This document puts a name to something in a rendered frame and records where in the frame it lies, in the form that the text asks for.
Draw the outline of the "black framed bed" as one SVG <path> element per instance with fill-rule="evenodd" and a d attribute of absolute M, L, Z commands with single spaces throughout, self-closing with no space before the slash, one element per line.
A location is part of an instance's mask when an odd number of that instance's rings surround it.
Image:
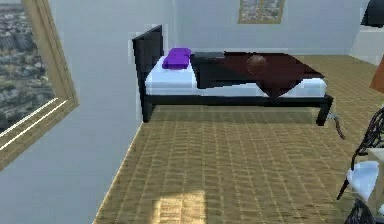
<path fill-rule="evenodd" d="M 284 95 L 268 97 L 255 84 L 240 84 L 200 88 L 189 61 L 186 69 L 163 69 L 169 52 L 163 49 L 163 30 L 156 26 L 132 39 L 137 71 L 142 119 L 147 123 L 158 105 L 207 105 L 207 106 L 262 106 L 262 107 L 314 107 L 319 110 L 316 124 L 322 126 L 333 103 L 326 92 L 323 97 Z M 206 52 L 222 57 L 224 52 Z"/>

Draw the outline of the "purple pillow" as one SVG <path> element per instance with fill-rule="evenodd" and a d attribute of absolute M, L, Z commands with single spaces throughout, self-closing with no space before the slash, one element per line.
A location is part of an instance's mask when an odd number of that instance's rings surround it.
<path fill-rule="evenodd" d="M 186 69 L 192 52 L 189 48 L 172 48 L 163 60 L 162 68 L 171 70 Z"/>

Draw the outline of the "dark red blanket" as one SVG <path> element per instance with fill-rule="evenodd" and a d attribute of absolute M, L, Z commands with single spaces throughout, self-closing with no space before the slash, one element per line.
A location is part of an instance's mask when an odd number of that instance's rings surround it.
<path fill-rule="evenodd" d="M 254 75 L 247 70 L 253 55 L 266 59 L 263 71 Z M 213 57 L 200 52 L 191 55 L 190 63 L 200 88 L 255 84 L 271 98 L 323 97 L 326 92 L 322 73 L 285 53 L 224 52 Z"/>

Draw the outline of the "brown ball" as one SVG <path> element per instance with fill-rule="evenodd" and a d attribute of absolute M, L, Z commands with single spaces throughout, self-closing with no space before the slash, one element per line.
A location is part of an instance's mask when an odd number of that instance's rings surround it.
<path fill-rule="evenodd" d="M 258 74 L 263 71 L 266 59 L 261 55 L 253 55 L 247 60 L 247 70 L 250 74 Z"/>

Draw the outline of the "grey curved object on floor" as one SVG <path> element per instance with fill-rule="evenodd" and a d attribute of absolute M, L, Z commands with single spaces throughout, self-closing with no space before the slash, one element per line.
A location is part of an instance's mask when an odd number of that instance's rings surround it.
<path fill-rule="evenodd" d="M 333 119 L 334 122 L 335 122 L 335 128 L 336 128 L 336 131 L 339 135 L 339 137 L 342 139 L 342 140 L 346 140 L 346 137 L 345 135 L 343 134 L 342 130 L 341 130 L 341 125 L 340 125 L 340 121 L 339 121 L 339 117 L 337 114 L 335 113 L 329 113 L 327 115 L 327 118 L 328 119 Z"/>

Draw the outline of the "gold framed window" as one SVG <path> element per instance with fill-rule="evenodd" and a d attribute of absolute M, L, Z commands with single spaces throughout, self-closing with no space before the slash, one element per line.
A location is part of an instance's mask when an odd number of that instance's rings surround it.
<path fill-rule="evenodd" d="M 0 0 L 0 171 L 78 106 L 49 0 Z"/>

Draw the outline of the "black chair with white seat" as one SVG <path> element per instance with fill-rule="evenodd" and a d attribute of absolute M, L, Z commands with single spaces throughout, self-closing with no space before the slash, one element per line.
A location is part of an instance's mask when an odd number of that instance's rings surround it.
<path fill-rule="evenodd" d="M 343 224 L 384 224 L 384 106 L 372 117 L 337 195 L 354 196 Z"/>

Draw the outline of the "white cabinet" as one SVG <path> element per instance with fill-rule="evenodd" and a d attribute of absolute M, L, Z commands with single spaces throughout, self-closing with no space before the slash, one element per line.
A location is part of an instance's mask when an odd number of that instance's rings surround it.
<path fill-rule="evenodd" d="M 384 27 L 361 26 L 349 55 L 373 65 L 379 65 L 384 56 Z"/>

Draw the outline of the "black television set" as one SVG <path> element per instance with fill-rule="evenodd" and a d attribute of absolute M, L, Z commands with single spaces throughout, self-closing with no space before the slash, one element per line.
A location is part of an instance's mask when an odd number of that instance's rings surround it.
<path fill-rule="evenodd" d="M 374 28 L 384 27 L 384 0 L 369 0 L 361 25 Z"/>

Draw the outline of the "gold framed wall picture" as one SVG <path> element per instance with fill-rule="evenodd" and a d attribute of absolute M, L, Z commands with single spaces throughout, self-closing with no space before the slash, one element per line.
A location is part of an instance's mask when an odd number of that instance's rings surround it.
<path fill-rule="evenodd" d="M 280 24 L 285 0 L 240 0 L 239 24 Z"/>

